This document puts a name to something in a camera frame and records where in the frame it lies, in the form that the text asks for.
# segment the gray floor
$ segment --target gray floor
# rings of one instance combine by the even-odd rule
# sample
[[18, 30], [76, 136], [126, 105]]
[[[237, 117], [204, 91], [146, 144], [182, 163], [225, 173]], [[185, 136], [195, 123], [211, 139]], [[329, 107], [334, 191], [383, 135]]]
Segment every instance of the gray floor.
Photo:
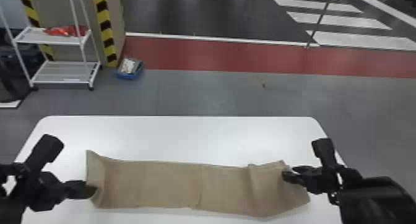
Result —
[[389, 175], [416, 197], [415, 90], [410, 79], [148, 70], [124, 81], [104, 70], [94, 92], [41, 89], [0, 110], [0, 163], [48, 115], [312, 116], [348, 166]]

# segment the folded fabric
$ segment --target folded fabric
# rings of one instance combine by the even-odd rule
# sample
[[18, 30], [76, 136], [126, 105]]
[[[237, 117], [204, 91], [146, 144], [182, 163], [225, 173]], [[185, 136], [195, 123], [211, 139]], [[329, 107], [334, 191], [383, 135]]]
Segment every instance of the folded fabric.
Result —
[[283, 161], [245, 168], [122, 161], [87, 151], [87, 184], [100, 209], [188, 207], [270, 217], [307, 204], [304, 188], [283, 181]]

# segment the yellow and black striped pole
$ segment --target yellow and black striped pole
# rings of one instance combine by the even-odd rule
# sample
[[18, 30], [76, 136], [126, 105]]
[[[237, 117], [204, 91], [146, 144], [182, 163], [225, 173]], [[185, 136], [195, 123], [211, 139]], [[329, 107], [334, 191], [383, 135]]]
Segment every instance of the yellow and black striped pole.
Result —
[[[40, 28], [40, 19], [39, 15], [36, 12], [35, 6], [33, 5], [32, 0], [20, 0], [22, 1], [23, 7], [25, 9], [27, 18], [32, 26], [36, 28]], [[49, 61], [54, 61], [53, 59], [53, 51], [50, 45], [40, 45], [40, 50], [45, 54]]]
[[97, 12], [98, 25], [100, 26], [101, 31], [104, 55], [107, 60], [106, 65], [109, 67], [116, 67], [118, 65], [118, 59], [107, 0], [94, 0], [94, 4]]

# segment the red floor stripe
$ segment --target red floor stripe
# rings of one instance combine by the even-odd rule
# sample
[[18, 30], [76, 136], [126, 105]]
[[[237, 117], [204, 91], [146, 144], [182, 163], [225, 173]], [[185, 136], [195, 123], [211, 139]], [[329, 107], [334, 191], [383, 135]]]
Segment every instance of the red floor stripe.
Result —
[[126, 56], [151, 69], [416, 78], [416, 53], [127, 37]]

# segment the white table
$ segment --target white table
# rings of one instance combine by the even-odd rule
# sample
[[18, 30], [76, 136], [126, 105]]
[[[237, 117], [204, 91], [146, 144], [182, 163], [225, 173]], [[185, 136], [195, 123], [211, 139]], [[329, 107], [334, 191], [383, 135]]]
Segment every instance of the white table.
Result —
[[[43, 134], [64, 142], [45, 167], [61, 181], [85, 179], [85, 151], [125, 160], [163, 160], [246, 166], [284, 159], [292, 166], [319, 166], [311, 141], [326, 137], [312, 118], [52, 116], [42, 119], [17, 162], [30, 154]], [[12, 181], [7, 184], [10, 189]], [[189, 209], [98, 210], [89, 200], [65, 200], [52, 211], [25, 212], [23, 223], [341, 223], [338, 208], [325, 195], [268, 220]]]

